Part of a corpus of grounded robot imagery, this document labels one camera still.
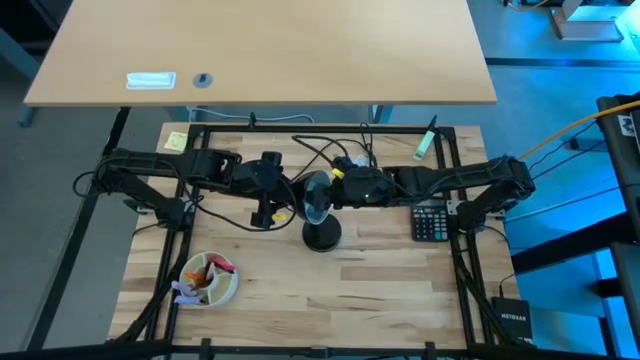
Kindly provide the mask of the red clip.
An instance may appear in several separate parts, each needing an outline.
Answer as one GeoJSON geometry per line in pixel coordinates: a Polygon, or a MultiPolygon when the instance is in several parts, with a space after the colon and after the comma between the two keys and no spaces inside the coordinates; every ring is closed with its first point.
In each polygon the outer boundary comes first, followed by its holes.
{"type": "Polygon", "coordinates": [[[211,256],[209,258],[209,263],[216,269],[219,269],[229,274],[234,274],[236,271],[236,267],[233,264],[231,264],[230,262],[228,262],[227,260],[221,257],[211,256]]]}

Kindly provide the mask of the green marker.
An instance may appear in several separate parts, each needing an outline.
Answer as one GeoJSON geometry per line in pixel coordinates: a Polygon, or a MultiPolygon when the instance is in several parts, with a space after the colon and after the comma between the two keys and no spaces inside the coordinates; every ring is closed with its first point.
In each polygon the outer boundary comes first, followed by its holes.
{"type": "Polygon", "coordinates": [[[414,154],[413,154],[413,159],[416,161],[421,161],[425,155],[427,154],[429,147],[431,146],[431,144],[433,143],[434,137],[435,137],[435,129],[436,129],[436,122],[437,122],[437,116],[434,115],[433,118],[431,119],[427,130],[420,142],[420,144],[417,146],[414,154]]]}

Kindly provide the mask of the black Netgear router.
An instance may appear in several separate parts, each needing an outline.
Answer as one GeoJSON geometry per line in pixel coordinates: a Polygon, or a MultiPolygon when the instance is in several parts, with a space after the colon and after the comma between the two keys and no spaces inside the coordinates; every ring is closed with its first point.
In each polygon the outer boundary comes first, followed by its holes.
{"type": "Polygon", "coordinates": [[[531,313],[527,301],[493,297],[491,303],[502,324],[511,335],[526,343],[533,343],[531,313]]]}

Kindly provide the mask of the black gooseneck desk lamp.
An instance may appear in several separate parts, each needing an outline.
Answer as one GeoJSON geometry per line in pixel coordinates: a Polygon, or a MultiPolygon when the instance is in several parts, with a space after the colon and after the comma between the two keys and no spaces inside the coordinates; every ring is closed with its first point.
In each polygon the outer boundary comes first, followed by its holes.
{"type": "Polygon", "coordinates": [[[326,253],[335,249],[342,235],[338,219],[330,214],[331,180],[323,171],[312,171],[294,183],[298,215],[305,221],[302,238],[312,251],[326,253]]]}

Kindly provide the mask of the white label on desk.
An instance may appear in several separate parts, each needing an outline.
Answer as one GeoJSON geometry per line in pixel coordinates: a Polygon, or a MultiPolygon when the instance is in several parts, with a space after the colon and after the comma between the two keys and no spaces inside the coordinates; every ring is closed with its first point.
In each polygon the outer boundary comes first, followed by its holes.
{"type": "Polygon", "coordinates": [[[175,72],[132,72],[126,75],[129,90],[171,90],[175,87],[175,72]]]}

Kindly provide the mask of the white box stand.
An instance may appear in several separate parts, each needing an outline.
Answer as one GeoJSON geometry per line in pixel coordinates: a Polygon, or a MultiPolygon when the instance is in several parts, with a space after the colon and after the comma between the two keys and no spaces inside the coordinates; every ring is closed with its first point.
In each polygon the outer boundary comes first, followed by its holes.
{"type": "Polygon", "coordinates": [[[621,42],[616,21],[628,10],[620,0],[562,0],[550,10],[559,39],[583,42],[621,42]]]}

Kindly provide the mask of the black calculator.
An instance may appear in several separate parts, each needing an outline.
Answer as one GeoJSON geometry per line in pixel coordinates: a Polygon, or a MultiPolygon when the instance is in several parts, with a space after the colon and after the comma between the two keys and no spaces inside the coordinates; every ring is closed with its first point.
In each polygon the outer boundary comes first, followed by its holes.
{"type": "Polygon", "coordinates": [[[410,210],[411,235],[416,242],[446,242],[449,240],[448,211],[441,200],[425,201],[410,210]]]}

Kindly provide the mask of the black floor beam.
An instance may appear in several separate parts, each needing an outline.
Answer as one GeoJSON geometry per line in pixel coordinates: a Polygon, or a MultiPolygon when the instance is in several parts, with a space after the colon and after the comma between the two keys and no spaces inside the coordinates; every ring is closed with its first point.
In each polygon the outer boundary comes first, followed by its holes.
{"type": "Polygon", "coordinates": [[[634,223],[625,212],[521,251],[511,260],[515,274],[519,275],[602,250],[612,243],[639,241],[640,223],[634,223]]]}

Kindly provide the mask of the yellow sticky note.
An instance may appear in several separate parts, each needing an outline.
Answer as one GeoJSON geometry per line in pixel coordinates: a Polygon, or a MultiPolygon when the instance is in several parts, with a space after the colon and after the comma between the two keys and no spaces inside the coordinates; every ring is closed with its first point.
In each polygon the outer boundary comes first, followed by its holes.
{"type": "Polygon", "coordinates": [[[189,136],[187,133],[172,131],[164,144],[164,148],[182,152],[187,146],[188,139],[189,136]]]}

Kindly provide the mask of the black equipment rack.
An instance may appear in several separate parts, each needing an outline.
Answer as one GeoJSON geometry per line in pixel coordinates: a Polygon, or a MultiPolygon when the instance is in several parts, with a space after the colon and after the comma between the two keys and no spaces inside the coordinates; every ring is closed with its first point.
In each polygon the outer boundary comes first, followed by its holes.
{"type": "Polygon", "coordinates": [[[640,242],[640,105],[597,119],[621,195],[640,242]]]}

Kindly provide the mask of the white divided bowl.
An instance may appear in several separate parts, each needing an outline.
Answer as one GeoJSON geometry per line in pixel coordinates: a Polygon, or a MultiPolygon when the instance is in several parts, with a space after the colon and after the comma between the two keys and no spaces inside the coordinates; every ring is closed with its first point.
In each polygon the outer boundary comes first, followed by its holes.
{"type": "Polygon", "coordinates": [[[198,253],[189,259],[182,267],[177,281],[189,285],[195,292],[191,297],[198,297],[201,304],[187,306],[203,308],[220,307],[227,303],[237,290],[239,283],[239,273],[237,268],[234,274],[229,274],[216,269],[209,263],[209,258],[211,256],[221,257],[233,264],[223,254],[212,251],[198,253]],[[210,280],[210,284],[206,288],[194,288],[185,276],[187,272],[196,272],[205,275],[206,278],[210,280]]]}

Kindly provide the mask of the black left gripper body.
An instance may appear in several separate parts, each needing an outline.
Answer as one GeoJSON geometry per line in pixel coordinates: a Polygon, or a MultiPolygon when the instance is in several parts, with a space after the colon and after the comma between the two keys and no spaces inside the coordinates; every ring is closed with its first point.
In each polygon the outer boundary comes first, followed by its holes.
{"type": "Polygon", "coordinates": [[[232,195],[258,201],[251,214],[250,226],[237,224],[243,230],[270,230],[273,215],[289,205],[288,182],[283,176],[280,152],[265,151],[261,158],[234,167],[232,195]]]}

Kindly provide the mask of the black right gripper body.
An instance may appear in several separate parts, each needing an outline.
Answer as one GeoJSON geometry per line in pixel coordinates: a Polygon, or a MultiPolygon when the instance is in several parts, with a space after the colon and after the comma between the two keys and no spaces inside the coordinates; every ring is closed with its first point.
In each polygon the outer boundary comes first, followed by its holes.
{"type": "Polygon", "coordinates": [[[339,203],[343,206],[389,206],[394,195],[392,181],[375,168],[358,167],[346,172],[339,203]]]}

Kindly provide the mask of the beige desk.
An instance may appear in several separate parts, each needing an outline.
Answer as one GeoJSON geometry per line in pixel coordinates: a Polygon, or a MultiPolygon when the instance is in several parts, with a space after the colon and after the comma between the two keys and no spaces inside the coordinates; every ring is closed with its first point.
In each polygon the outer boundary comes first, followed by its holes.
{"type": "Polygon", "coordinates": [[[493,104],[466,0],[74,0],[31,106],[493,104]],[[132,72],[175,72],[129,90],[132,72]],[[213,83],[196,88],[209,73],[213,83]]]}

